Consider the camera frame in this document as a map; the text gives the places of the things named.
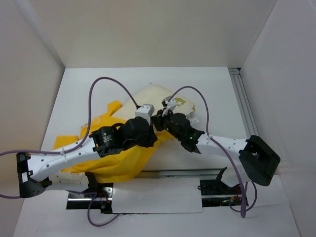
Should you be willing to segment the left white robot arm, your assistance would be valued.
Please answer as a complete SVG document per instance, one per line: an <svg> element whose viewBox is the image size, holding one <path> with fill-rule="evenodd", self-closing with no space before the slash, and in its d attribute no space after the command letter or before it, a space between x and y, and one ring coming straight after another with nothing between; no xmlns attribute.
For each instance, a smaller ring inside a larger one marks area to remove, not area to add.
<svg viewBox="0 0 316 237"><path fill-rule="evenodd" d="M49 154L32 155L30 152L19 152L16 155L19 195L21 198L32 198L42 194L53 184L51 175L62 169L117 155L135 146L153 147L157 139L153 124L142 117L135 117L126 123L103 126L93 131L87 139Z"/></svg>

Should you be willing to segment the yellow pillowcase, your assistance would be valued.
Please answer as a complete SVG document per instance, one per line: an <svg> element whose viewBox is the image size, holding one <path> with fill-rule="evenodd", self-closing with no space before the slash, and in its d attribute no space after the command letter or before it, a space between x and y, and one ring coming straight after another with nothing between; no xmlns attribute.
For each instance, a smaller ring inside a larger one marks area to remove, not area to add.
<svg viewBox="0 0 316 237"><path fill-rule="evenodd" d="M118 123L126 123L123 116L123 104L120 101L113 101L107 105L107 112L92 119L89 132L93 132L104 126L112 126ZM159 145L172 140L173 137L166 131L155 132L157 140L151 147L134 146L127 150L120 149L117 145L106 148L97 153L92 160L77 163L73 166L62 169L62 172L74 174L90 172L94 174L98 183L114 183L131 180L137 176L145 167Z"/></svg>

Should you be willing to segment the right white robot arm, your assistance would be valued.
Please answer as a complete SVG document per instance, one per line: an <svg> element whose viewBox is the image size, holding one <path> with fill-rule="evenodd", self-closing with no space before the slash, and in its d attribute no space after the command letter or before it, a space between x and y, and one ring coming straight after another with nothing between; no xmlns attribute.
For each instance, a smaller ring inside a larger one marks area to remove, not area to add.
<svg viewBox="0 0 316 237"><path fill-rule="evenodd" d="M157 131L167 131L188 152L217 155L239 162L226 168L215 182L216 190L227 193L240 182L269 186L280 163L277 153L259 136L232 139L207 135L193 128L184 114L159 110L151 117Z"/></svg>

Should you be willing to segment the cream quilted pillow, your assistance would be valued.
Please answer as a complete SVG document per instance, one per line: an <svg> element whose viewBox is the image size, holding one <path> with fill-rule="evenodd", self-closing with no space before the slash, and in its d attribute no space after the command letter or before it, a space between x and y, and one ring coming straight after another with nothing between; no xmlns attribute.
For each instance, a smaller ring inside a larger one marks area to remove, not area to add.
<svg viewBox="0 0 316 237"><path fill-rule="evenodd" d="M150 84L137 94L133 95L133 98L140 106L144 104L152 104L155 109L153 115L156 115L158 110L163 109L163 99L171 96L172 94L173 92L171 90L159 84ZM176 108L173 110L174 113L185 114L191 125L199 122L195 114L195 105L191 100L180 93L176 94L173 98L177 103ZM113 113L113 117L128 120L135 116L135 111L136 107L129 98L125 103L123 103L123 106L120 109Z"/></svg>

